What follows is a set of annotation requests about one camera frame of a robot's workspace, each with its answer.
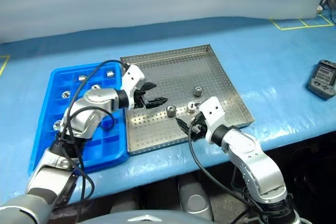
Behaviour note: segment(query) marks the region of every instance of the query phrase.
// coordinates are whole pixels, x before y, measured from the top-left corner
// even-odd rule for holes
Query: perforated metal tray
[[[217,96],[226,112],[227,125],[243,127],[254,121],[210,45],[123,57],[121,60],[136,64],[147,81],[157,84],[146,98],[168,98],[167,103],[158,108],[127,112],[128,151],[132,155],[187,140],[175,118],[167,117],[165,109],[168,105],[176,106],[176,117],[189,123],[194,116],[186,111],[190,101],[202,102]],[[203,88],[199,98],[193,96],[195,86]]]

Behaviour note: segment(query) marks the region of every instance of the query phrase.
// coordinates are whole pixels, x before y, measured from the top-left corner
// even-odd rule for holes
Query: metal bushing
[[[193,90],[194,96],[200,97],[202,95],[202,92],[203,92],[203,88],[202,87],[200,87],[200,86],[195,86],[194,87],[194,90]]]
[[[188,105],[187,105],[187,112],[188,113],[195,113],[196,107],[197,107],[196,103],[194,103],[194,102],[188,103]]]
[[[101,86],[99,84],[95,84],[91,87],[91,89],[101,89]]]
[[[112,70],[107,71],[107,72],[106,72],[106,77],[107,77],[107,78],[112,78],[112,77],[114,77],[114,72],[113,72]]]
[[[58,131],[59,130],[59,127],[61,125],[61,120],[57,120],[54,124],[53,124],[53,129],[54,131]]]
[[[176,116],[176,107],[173,106],[173,105],[169,105],[167,108],[166,108],[166,112],[167,112],[167,116],[169,118],[173,118],[174,116]]]
[[[70,94],[71,94],[70,91],[67,90],[67,91],[64,91],[61,96],[62,96],[62,98],[69,98]]]
[[[81,74],[81,75],[78,77],[78,80],[81,81],[81,82],[83,82],[83,81],[86,80],[86,78],[87,78],[87,76],[86,76],[85,74]]]

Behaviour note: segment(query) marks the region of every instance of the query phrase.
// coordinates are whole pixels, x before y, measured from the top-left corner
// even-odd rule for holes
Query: robotic arm
[[[290,205],[282,173],[277,164],[261,149],[259,142],[251,135],[235,127],[226,127],[225,113],[217,97],[211,97],[198,107],[199,112],[191,122],[191,138],[204,137],[210,144],[222,148],[230,161],[240,170],[251,198],[264,211],[268,223],[301,223],[296,211]],[[180,128],[188,134],[189,127],[177,119]]]
[[[73,116],[70,124],[80,152],[82,153],[85,142],[92,138],[101,120],[108,115],[102,110],[90,109],[91,107],[98,107],[109,113],[119,108],[155,108],[167,101],[167,98],[148,101],[144,97],[146,91],[155,87],[156,84],[145,82],[145,76],[137,66],[130,65],[122,78],[121,90],[86,91],[82,98],[74,102],[70,111],[70,117]],[[55,207],[68,203],[78,178],[72,163],[79,162],[75,143],[66,127],[68,109],[61,120],[54,142],[44,151],[30,177],[26,194],[0,206],[1,222],[44,224],[48,222]]]

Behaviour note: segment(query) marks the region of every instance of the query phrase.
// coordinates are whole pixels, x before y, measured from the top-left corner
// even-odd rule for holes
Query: blue plastic tray
[[[65,109],[68,107],[75,91],[81,84],[78,76],[88,75],[98,65],[89,64],[76,67],[60,68],[54,70],[50,75],[50,80],[43,102],[42,111],[38,121],[38,128],[35,136],[34,146],[29,164],[29,174],[31,174],[41,159],[44,150],[49,147],[55,139],[56,131],[53,125],[57,120],[61,120]],[[112,70],[113,78],[108,78],[106,72]],[[86,90],[94,84],[99,84],[102,88],[121,87],[121,69],[117,63],[108,63],[98,70],[83,87],[79,98]],[[61,94],[69,90],[69,98],[62,98]],[[106,116],[103,118],[92,137],[86,143],[83,153],[85,170],[93,172],[108,166],[113,166],[126,161],[129,157],[127,152],[126,124],[124,109],[119,109],[113,113],[115,125],[111,130],[106,130],[111,126],[112,120]]]

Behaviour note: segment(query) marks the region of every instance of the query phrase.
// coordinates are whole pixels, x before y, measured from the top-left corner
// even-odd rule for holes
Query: blue table surface
[[[325,101],[306,89],[319,60],[336,61],[335,38],[336,26],[279,30],[264,19],[207,18],[0,45],[0,56],[11,56],[0,76],[0,204],[25,191],[41,106],[56,68],[210,44],[255,118],[243,131],[269,150],[336,129],[336,98]],[[205,166],[227,161],[205,141],[195,151]],[[186,143],[152,151],[91,174],[93,196],[196,169]],[[80,190],[78,181],[71,202]]]

